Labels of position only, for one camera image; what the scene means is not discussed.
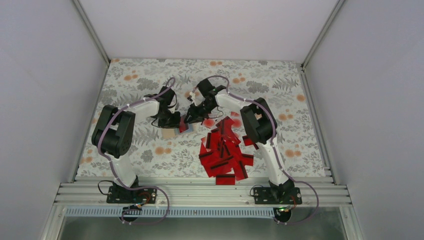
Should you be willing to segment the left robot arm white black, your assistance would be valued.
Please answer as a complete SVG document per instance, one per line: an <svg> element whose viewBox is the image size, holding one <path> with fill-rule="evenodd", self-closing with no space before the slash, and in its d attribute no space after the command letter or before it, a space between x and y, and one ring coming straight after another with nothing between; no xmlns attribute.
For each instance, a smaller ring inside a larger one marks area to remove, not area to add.
<svg viewBox="0 0 424 240"><path fill-rule="evenodd" d="M155 127L178 129L181 114L177 111L176 93L170 87L162 87L158 94L145 95L141 100L121 109L105 105L93 130L91 143L105 157L114 176L113 182L121 187L119 196L131 203L139 197L135 174L128 151L132 145L134 128L139 122L152 118Z"/></svg>

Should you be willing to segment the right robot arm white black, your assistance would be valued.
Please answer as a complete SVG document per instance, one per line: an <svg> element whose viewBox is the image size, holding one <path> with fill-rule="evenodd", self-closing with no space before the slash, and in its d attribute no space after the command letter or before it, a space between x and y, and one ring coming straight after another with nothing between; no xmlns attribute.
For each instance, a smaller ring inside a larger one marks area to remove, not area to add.
<svg viewBox="0 0 424 240"><path fill-rule="evenodd" d="M190 106L185 123L199 123L217 107L239 111L247 137L258 146L264 157L272 200L282 204L291 198L295 183L283 164L278 150L277 123L264 98L249 99L233 94L227 86L215 87L205 78L189 93L187 99Z"/></svg>

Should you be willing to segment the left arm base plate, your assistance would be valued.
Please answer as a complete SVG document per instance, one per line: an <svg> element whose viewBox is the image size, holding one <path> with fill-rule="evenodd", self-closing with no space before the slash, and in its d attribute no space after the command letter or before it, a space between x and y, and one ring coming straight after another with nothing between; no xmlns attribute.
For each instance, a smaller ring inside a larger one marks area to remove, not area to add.
<svg viewBox="0 0 424 240"><path fill-rule="evenodd" d="M121 186L111 186L108 190L106 202L108 204L155 204L157 190L143 188L139 190L128 190Z"/></svg>

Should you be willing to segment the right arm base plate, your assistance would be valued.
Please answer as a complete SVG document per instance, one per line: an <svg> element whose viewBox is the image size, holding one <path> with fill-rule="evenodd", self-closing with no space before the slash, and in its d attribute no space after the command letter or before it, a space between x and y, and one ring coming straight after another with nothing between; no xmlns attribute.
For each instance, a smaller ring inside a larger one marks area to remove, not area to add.
<svg viewBox="0 0 424 240"><path fill-rule="evenodd" d="M252 188L251 195L256 205L301 205L303 203L298 187L284 193L277 193L271 187L256 186Z"/></svg>

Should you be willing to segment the red card bottom pile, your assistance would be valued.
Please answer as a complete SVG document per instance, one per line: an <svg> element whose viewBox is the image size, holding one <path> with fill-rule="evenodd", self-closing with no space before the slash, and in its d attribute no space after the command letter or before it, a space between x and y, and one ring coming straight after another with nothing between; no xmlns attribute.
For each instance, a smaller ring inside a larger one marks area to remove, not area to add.
<svg viewBox="0 0 424 240"><path fill-rule="evenodd" d="M235 185L236 176L234 174L220 174L215 177L216 185Z"/></svg>

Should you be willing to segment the beige card holder wallet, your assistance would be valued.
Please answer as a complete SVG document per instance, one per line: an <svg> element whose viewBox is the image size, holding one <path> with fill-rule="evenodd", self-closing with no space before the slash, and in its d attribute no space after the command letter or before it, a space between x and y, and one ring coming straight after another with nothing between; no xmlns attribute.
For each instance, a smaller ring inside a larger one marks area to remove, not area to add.
<svg viewBox="0 0 424 240"><path fill-rule="evenodd" d="M193 124L188 124L187 127L188 128L182 132L180 132L179 128L162 128L161 136L163 139L173 139L196 131L196 127Z"/></svg>

